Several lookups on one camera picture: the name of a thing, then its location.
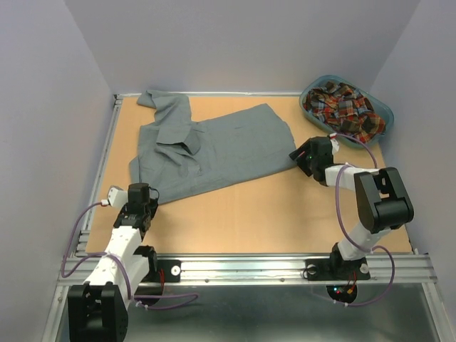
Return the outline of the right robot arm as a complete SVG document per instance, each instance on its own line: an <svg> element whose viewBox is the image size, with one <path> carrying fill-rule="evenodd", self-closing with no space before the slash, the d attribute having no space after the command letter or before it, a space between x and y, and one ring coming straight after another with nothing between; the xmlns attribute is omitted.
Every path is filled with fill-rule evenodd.
<svg viewBox="0 0 456 342"><path fill-rule="evenodd" d="M307 259L303 277L309 281L368 280L366 257L385 235L410 222L413 205L398 170L372 169L336 164L335 135L314 137L291 152L289 157L308 177L336 191L350 190L356 195L359 222L351 231L344 229L328 257Z"/></svg>

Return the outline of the grey long sleeve shirt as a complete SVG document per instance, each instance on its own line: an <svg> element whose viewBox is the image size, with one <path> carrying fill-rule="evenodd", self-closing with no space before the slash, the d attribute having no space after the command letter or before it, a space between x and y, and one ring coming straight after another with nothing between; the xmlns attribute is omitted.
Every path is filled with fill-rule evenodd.
<svg viewBox="0 0 456 342"><path fill-rule="evenodd" d="M294 166L290 127L266 103L199 122L184 94L147 90L137 104L155 117L140 127L130 179L158 190L161 204Z"/></svg>

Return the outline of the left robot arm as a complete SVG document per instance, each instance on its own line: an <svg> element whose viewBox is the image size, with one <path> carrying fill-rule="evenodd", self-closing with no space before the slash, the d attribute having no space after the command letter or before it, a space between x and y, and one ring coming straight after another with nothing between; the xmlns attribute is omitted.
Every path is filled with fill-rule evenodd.
<svg viewBox="0 0 456 342"><path fill-rule="evenodd" d="M83 257L98 263L80 285L68 290L68 324L71 341L124 341L128 331L128 307L142 280L158 274L155 249L143 245L158 208L147 183L133 183L126 190L112 186L101 207L120 211L107 247Z"/></svg>

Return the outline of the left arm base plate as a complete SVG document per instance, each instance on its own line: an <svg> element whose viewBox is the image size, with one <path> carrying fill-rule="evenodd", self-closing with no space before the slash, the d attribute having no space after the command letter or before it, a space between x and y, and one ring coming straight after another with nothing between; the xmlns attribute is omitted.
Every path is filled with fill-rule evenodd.
<svg viewBox="0 0 456 342"><path fill-rule="evenodd" d="M179 283L182 263L178 259L158 259L149 263L150 270L142 282Z"/></svg>

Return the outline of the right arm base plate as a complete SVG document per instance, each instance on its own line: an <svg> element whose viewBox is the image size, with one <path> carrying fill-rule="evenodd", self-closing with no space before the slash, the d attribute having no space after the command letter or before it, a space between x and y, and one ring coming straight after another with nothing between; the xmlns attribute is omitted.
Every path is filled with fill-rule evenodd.
<svg viewBox="0 0 456 342"><path fill-rule="evenodd" d="M354 261L335 261L326 258L305 259L306 278L309 281L348 281L371 278L366 258Z"/></svg>

